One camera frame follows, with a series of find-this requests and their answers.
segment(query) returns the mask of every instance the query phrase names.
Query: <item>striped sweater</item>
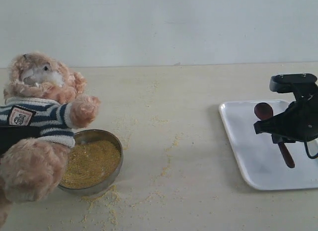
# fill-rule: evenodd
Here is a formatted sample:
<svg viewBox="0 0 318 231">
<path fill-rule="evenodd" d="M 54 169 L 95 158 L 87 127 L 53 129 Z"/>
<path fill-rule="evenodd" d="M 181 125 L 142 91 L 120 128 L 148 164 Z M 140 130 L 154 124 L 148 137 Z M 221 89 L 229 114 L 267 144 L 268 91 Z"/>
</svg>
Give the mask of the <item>striped sweater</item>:
<svg viewBox="0 0 318 231">
<path fill-rule="evenodd" d="M 73 148 L 72 128 L 76 127 L 70 120 L 71 105 L 50 99 L 12 97 L 0 106 L 0 126 L 39 127 L 39 139 Z"/>
</svg>

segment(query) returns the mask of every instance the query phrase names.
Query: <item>spoon handle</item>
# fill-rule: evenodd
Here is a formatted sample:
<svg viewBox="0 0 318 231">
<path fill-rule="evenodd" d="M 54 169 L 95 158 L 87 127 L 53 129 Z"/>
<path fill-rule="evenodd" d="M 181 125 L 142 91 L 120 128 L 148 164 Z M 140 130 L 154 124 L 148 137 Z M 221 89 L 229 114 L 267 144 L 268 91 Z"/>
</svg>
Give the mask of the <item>spoon handle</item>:
<svg viewBox="0 0 318 231">
<path fill-rule="evenodd" d="M 295 167 L 294 160 L 293 160 L 292 156 L 290 155 L 286 145 L 284 143 L 278 143 L 278 147 L 279 147 L 279 150 L 284 158 L 286 165 L 289 168 L 294 168 Z"/>
</svg>

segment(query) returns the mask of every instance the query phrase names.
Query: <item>embroidered badge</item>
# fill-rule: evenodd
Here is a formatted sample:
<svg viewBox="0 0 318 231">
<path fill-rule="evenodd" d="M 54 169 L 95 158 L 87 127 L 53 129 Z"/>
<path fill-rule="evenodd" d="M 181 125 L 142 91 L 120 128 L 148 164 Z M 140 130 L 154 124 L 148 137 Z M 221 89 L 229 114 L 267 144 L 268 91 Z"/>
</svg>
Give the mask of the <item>embroidered badge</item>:
<svg viewBox="0 0 318 231">
<path fill-rule="evenodd" d="M 13 106 L 8 116 L 8 124 L 11 126 L 28 126 L 35 113 L 35 111 L 26 108 Z"/>
</svg>

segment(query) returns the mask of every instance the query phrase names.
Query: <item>steel bowl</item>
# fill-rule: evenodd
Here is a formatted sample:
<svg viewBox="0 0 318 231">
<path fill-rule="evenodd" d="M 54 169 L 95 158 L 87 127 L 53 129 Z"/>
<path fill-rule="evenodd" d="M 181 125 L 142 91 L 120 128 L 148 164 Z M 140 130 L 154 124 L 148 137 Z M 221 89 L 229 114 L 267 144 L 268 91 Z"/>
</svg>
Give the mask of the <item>steel bowl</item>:
<svg viewBox="0 0 318 231">
<path fill-rule="evenodd" d="M 101 193 L 102 191 L 105 191 L 109 188 L 109 186 L 115 181 L 116 177 L 119 174 L 120 168 L 123 164 L 123 148 L 119 141 L 119 139 L 113 135 L 110 132 L 107 132 L 105 130 L 99 130 L 99 129 L 89 129 L 89 130 L 83 130 L 78 133 L 75 133 L 75 142 L 76 145 L 79 144 L 88 144 L 92 142 L 97 141 L 109 141 L 111 142 L 120 152 L 120 162 L 115 169 L 115 171 L 110 174 L 107 178 L 105 178 L 102 182 L 93 185 L 88 188 L 81 188 L 81 189 L 73 189 L 65 187 L 61 184 L 59 184 L 59 188 L 63 191 L 66 191 L 70 194 L 78 195 L 78 196 L 92 196 L 96 195 L 98 193 Z"/>
</svg>

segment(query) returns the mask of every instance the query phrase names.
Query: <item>white tray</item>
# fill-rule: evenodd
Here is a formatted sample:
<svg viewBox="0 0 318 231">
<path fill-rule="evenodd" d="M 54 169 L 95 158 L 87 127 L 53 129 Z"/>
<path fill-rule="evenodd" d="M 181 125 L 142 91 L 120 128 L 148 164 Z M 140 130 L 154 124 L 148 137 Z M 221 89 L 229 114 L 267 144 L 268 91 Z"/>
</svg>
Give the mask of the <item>white tray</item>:
<svg viewBox="0 0 318 231">
<path fill-rule="evenodd" d="M 219 106 L 221 118 L 230 140 L 235 158 L 244 180 L 257 190 L 291 190 L 318 188 L 318 159 L 309 159 L 304 144 L 286 144 L 295 168 L 285 164 L 278 145 L 270 134 L 256 134 L 254 114 L 257 103 L 267 102 L 274 115 L 285 111 L 289 103 L 284 100 L 233 101 Z M 310 153 L 318 151 L 317 141 L 308 143 Z"/>
</svg>

